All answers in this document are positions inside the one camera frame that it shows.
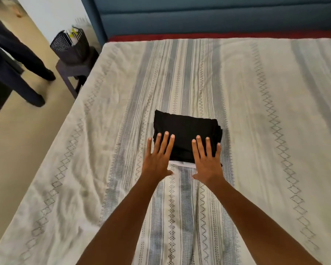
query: headboard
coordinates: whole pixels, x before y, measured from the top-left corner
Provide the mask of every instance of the headboard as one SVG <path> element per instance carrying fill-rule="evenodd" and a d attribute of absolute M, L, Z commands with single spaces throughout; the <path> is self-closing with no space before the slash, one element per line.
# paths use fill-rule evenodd
<path fill-rule="evenodd" d="M 103 45 L 116 35 L 331 30 L 331 0 L 82 0 Z"/>

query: bedspread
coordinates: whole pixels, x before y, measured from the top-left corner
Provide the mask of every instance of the bedspread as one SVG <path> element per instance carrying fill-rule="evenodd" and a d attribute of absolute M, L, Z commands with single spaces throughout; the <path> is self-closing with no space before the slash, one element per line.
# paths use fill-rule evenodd
<path fill-rule="evenodd" d="M 331 265 L 331 39 L 253 38 L 107 43 L 0 241 L 0 264 L 75 264 L 139 178 L 156 109 L 217 119 L 226 180 Z M 133 263 L 255 264 L 194 169 L 169 169 Z"/>

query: white wall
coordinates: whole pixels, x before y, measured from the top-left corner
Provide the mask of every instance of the white wall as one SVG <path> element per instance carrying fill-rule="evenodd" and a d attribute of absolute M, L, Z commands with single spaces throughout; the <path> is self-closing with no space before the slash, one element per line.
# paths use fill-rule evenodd
<path fill-rule="evenodd" d="M 18 1 L 49 43 L 53 41 L 59 31 L 70 29 L 71 25 L 89 23 L 89 18 L 81 0 Z M 90 45 L 99 45 L 93 30 L 86 31 L 86 35 Z"/>

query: person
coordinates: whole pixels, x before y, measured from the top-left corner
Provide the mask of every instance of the person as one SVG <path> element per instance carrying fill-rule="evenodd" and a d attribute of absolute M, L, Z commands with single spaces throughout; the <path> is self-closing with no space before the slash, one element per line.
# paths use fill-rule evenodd
<path fill-rule="evenodd" d="M 27 102 L 41 107 L 45 104 L 44 98 L 35 92 L 5 60 L 1 50 L 4 49 L 15 60 L 21 62 L 25 67 L 48 81 L 55 80 L 52 71 L 44 66 L 43 61 L 24 45 L 12 32 L 10 32 L 0 21 L 0 81 L 9 88 L 15 90 Z"/>
<path fill-rule="evenodd" d="M 77 265 L 132 263 L 153 192 L 161 180 L 172 174 L 167 167 L 175 137 L 170 136 L 167 146 L 168 136 L 165 132 L 161 143 L 161 134 L 158 134 L 153 153 L 152 139 L 148 139 L 139 180 L 97 232 Z M 194 179 L 216 195 L 257 265 L 321 265 L 274 220 L 226 182 L 220 162 L 220 144 L 215 157 L 205 155 L 200 136 L 192 141 L 192 149 L 197 169 Z M 206 138 L 206 150 L 211 152 L 209 138 Z"/>

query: hand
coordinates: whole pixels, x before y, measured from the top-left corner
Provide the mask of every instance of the hand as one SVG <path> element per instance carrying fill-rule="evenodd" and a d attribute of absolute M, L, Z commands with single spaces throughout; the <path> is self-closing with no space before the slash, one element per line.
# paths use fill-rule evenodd
<path fill-rule="evenodd" d="M 175 136 L 170 136 L 169 144 L 167 146 L 168 136 L 169 133 L 166 131 L 164 133 L 162 144 L 160 145 L 162 134 L 158 133 L 156 142 L 154 144 L 153 153 L 151 153 L 152 138 L 148 139 L 146 156 L 142 165 L 141 176 L 150 177 L 151 179 L 155 179 L 160 182 L 163 178 L 173 174 L 173 172 L 167 168 L 170 153 L 173 149 Z"/>
<path fill-rule="evenodd" d="M 198 135 L 196 140 L 192 140 L 192 152 L 194 154 L 197 174 L 193 175 L 194 179 L 205 184 L 210 188 L 211 184 L 216 184 L 218 180 L 223 180 L 223 171 L 221 167 L 220 155 L 221 145 L 217 144 L 216 156 L 212 157 L 210 138 L 206 138 L 206 152 L 202 145 L 201 137 Z"/>

